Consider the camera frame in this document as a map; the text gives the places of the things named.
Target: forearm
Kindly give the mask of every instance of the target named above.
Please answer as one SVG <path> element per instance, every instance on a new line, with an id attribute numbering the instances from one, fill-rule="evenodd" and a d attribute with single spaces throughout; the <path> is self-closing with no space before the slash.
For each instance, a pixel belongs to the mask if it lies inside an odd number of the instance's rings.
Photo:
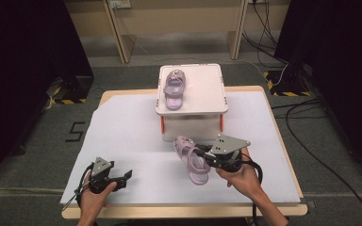
<path id="1" fill-rule="evenodd" d="M 256 194 L 255 197 L 252 198 L 252 200 L 257 206 L 257 208 L 260 210 L 264 219 L 271 226 L 278 226 L 278 225 L 285 226 L 288 224 L 288 220 L 279 211 L 277 206 L 275 206 L 275 204 L 271 202 L 271 200 L 264 191 Z"/>

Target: carpeted floor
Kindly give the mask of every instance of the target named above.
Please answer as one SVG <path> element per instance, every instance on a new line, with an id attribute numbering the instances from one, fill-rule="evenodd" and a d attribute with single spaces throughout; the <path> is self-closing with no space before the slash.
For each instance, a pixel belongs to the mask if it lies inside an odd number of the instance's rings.
<path id="1" fill-rule="evenodd" d="M 93 111 L 106 90 L 155 89 L 160 66 L 92 68 L 94 82 L 87 102 L 53 105 L 35 125 L 25 154 L 8 156 L 0 166 L 0 225 L 75 225 L 64 219 L 58 201 L 67 184 Z M 223 64 L 226 86 L 262 86 L 271 106 L 293 105 L 316 98 L 271 96 L 266 80 L 247 63 Z M 293 225 L 362 225 L 362 203 L 324 164 L 362 197 L 362 164 L 349 155 L 340 133 L 322 104 L 297 107 L 286 123 L 290 107 L 273 110 L 309 212 L 292 217 Z M 72 126 L 80 134 L 70 134 Z M 292 136 L 288 127 L 310 153 Z M 99 225 L 126 223 L 99 219 Z M 244 225 L 243 219 L 133 220 L 128 225 Z"/>

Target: power cord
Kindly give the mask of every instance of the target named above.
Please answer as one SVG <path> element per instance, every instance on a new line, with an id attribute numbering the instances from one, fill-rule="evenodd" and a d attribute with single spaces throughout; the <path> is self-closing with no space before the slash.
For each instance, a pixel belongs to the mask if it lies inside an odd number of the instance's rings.
<path id="1" fill-rule="evenodd" d="M 330 168 L 328 165 L 326 165 L 324 162 L 322 162 L 316 155 L 314 155 L 314 154 L 302 143 L 302 141 L 297 138 L 297 136 L 295 135 L 295 133 L 294 133 L 294 132 L 292 131 L 292 129 L 290 128 L 289 121 L 288 121 L 288 120 L 289 120 L 289 114 L 290 114 L 290 112 L 291 112 L 293 109 L 295 109 L 295 108 L 297 108 L 297 107 L 299 107 L 299 106 L 301 106 L 301 105 L 305 105 L 305 104 L 307 104 L 307 103 L 309 103 L 309 102 L 313 102 L 314 100 L 316 100 L 316 99 L 302 102 L 302 103 L 300 103 L 300 104 L 297 104 L 297 105 L 291 107 L 291 108 L 288 110 L 288 112 L 287 112 L 287 114 L 286 114 L 286 124 L 287 124 L 287 128 L 288 128 L 288 130 L 290 131 L 290 133 L 292 134 L 292 136 L 298 141 L 298 143 L 299 143 L 313 158 L 315 158 L 320 164 L 322 164 L 325 168 L 327 168 L 329 171 L 331 171 L 345 186 L 347 186 L 347 187 L 352 191 L 352 193 L 357 197 L 357 199 L 361 202 L 361 204 L 362 204 L 362 199 L 361 199 L 361 197 L 360 197 L 360 196 L 357 194 L 357 192 L 349 185 L 349 183 L 347 183 L 338 173 L 336 173 L 332 168 Z"/>

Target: storage box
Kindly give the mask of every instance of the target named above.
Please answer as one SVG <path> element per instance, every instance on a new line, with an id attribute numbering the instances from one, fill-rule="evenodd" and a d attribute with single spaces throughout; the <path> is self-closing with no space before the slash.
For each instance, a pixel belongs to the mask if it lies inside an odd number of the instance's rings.
<path id="1" fill-rule="evenodd" d="M 166 106 L 164 89 L 173 70 L 181 70 L 186 77 L 183 104 L 177 110 Z M 218 64 L 168 65 L 160 68 L 156 113 L 161 118 L 161 132 L 165 141 L 177 136 L 211 140 L 222 131 L 222 114 L 228 110 L 222 70 Z"/>

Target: sandal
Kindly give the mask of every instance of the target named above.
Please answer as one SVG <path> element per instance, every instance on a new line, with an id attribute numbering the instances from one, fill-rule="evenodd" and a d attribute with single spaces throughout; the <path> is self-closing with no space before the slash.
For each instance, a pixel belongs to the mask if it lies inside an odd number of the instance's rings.
<path id="1" fill-rule="evenodd" d="M 195 147 L 193 140 L 188 137 L 179 136 L 174 140 L 173 146 L 176 153 L 187 167 L 190 180 L 198 186 L 206 184 L 210 166 L 204 158 L 199 157 L 194 152 L 197 148 Z"/>
<path id="2" fill-rule="evenodd" d="M 167 75 L 164 93 L 166 106 L 169 110 L 177 110 L 182 105 L 186 78 L 181 70 L 174 70 Z"/>

